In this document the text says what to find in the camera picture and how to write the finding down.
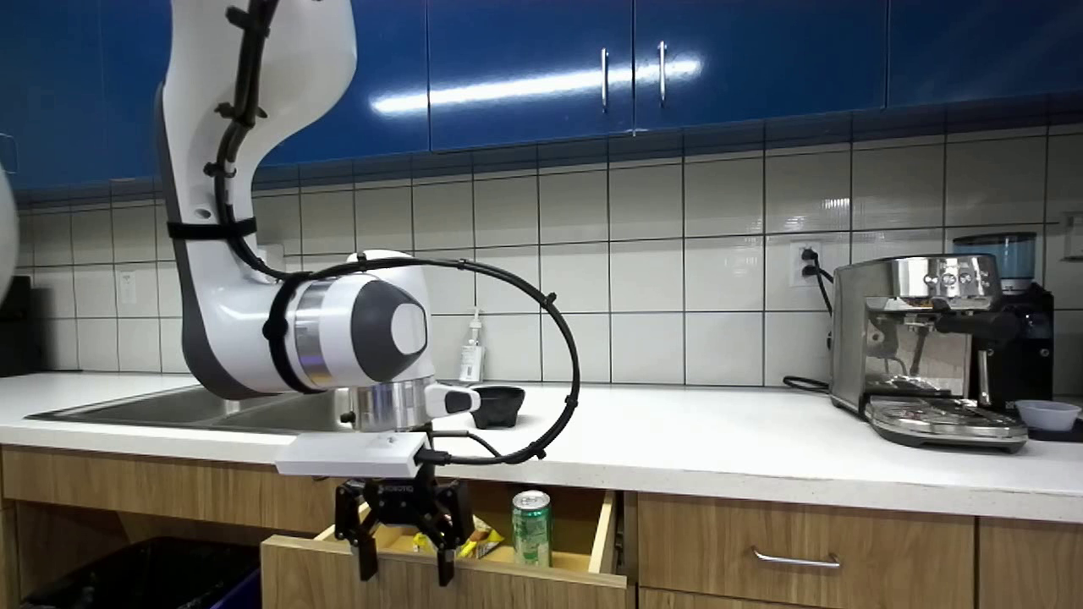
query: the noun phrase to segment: espresso machine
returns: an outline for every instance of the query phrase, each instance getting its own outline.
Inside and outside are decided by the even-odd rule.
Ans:
[[[884,256],[835,271],[831,403],[900,444],[1018,450],[992,361],[1013,342],[985,254]]]

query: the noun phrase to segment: sink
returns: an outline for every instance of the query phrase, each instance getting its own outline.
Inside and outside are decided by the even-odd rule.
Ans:
[[[100,425],[174,425],[230,432],[327,432],[341,431],[330,392],[218,398],[207,390],[184,390],[135,403],[74,407],[32,412],[40,422],[100,422]]]

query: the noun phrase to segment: black cable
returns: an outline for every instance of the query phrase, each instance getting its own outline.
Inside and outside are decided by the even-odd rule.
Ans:
[[[372,261],[372,256],[359,256],[348,264],[323,268],[313,279],[337,279],[337,273],[354,273],[354,271],[369,273],[369,271],[384,271],[384,268],[454,268],[454,271],[482,273],[482,279],[495,279],[495,280],[517,288],[555,323],[555,328],[561,333],[564,350],[568,350],[573,379],[568,379],[564,408],[555,416],[555,422],[533,444],[527,444],[515,452],[499,452],[499,458],[454,458],[443,450],[420,452],[420,461],[430,461],[430,462],[524,462],[531,458],[542,461],[543,448],[573,422],[573,416],[577,408],[577,350],[574,350],[574,337],[573,337],[564,315],[555,309],[555,294],[542,294],[533,285],[527,285],[524,279],[517,279],[504,268],[490,268],[490,264],[476,264],[476,261],[464,261],[464,256],[461,261],[439,261],[439,256],[375,256]]]
[[[818,268],[818,254],[812,246],[803,250],[803,279],[814,279],[821,309],[829,315],[835,315],[831,297],[825,294],[825,280],[835,285],[835,279],[829,271]],[[798,392],[829,392],[831,387],[821,379],[807,379],[807,376],[781,376],[781,387],[798,390]]]
[[[476,432],[464,432],[464,431],[434,431],[430,435],[468,435],[468,441],[473,441],[473,444],[481,444],[490,458],[497,458],[499,461],[499,450],[495,450],[482,435],[476,435]]]
[[[821,279],[829,279],[829,273],[825,273],[821,268],[814,268],[814,288],[818,288],[821,309],[825,309],[829,315],[835,315],[831,297],[825,294]]]
[[[555,294],[542,294],[533,285],[521,280],[517,273],[508,273],[499,268],[486,268],[476,261],[423,261],[423,256],[359,256],[348,264],[335,264],[323,268],[311,279],[297,279],[297,273],[283,273],[266,268],[263,256],[256,256],[251,250],[251,245],[232,231],[237,215],[232,215],[232,202],[230,202],[230,178],[237,175],[232,162],[237,162],[237,149],[243,144],[243,135],[256,126],[259,117],[259,102],[256,102],[256,86],[259,86],[259,62],[263,62],[263,42],[270,34],[270,20],[272,20],[272,7],[278,0],[251,0],[247,14],[230,7],[225,20],[232,28],[243,29],[241,36],[241,62],[237,62],[237,81],[232,81],[232,104],[218,104],[218,115],[230,117],[230,129],[223,133],[218,144],[216,144],[216,162],[207,165],[207,175],[213,175],[213,209],[216,209],[216,222],[225,232],[225,246],[232,250],[232,256],[241,256],[247,268],[278,279],[278,280],[323,280],[323,279],[337,279],[337,273],[354,273],[354,271],[382,271],[382,268],[454,268],[454,271],[469,271],[469,273],[486,273],[495,280],[504,280],[512,288],[517,288],[521,294],[527,294],[531,302],[536,302],[536,309],[555,323],[555,328],[564,337],[568,358],[573,358],[573,383],[568,383],[568,396],[564,396],[564,408],[559,412],[559,418],[527,448],[515,450],[515,452],[497,452],[495,448],[486,448],[481,435],[473,435],[490,458],[454,458],[443,450],[423,450],[420,461],[423,462],[524,462],[531,458],[543,458],[543,448],[568,425],[568,418],[574,416],[577,407],[577,353],[574,353],[574,337],[568,323],[561,317],[561,312],[555,309]]]
[[[821,379],[807,379],[807,376],[781,376],[781,387],[798,390],[798,392],[829,392],[831,387]]]

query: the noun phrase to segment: green can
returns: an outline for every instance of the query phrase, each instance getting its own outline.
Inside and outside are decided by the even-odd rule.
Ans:
[[[549,567],[549,529],[550,529],[550,500],[542,489],[521,489],[512,498],[512,536],[515,558],[521,565]]]

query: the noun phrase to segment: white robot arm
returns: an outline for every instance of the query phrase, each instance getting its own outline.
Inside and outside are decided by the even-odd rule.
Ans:
[[[348,0],[172,0],[169,76],[160,95],[162,184],[181,294],[181,354],[216,396],[372,387],[377,432],[297,435],[279,474],[348,478],[335,532],[375,575],[369,529],[417,524],[437,545],[439,583],[469,536],[469,508],[439,462],[543,458],[577,407],[577,354],[555,297],[473,261],[362,254],[313,273],[272,271],[256,250],[251,184],[259,158],[323,115],[354,71]],[[573,358],[561,416],[527,448],[497,452],[430,422],[476,407],[473,390],[434,383],[427,285],[417,268],[455,268],[515,285],[559,325]],[[437,450],[469,435],[486,458]]]
[[[354,71],[348,0],[237,11],[172,2],[160,99],[169,232],[181,285],[181,353],[230,398],[394,383],[398,425],[476,396],[434,387],[427,285],[417,268],[307,279],[254,250],[256,162],[323,115]]]
[[[14,192],[0,165],[0,302],[21,256],[21,219],[14,214]]]

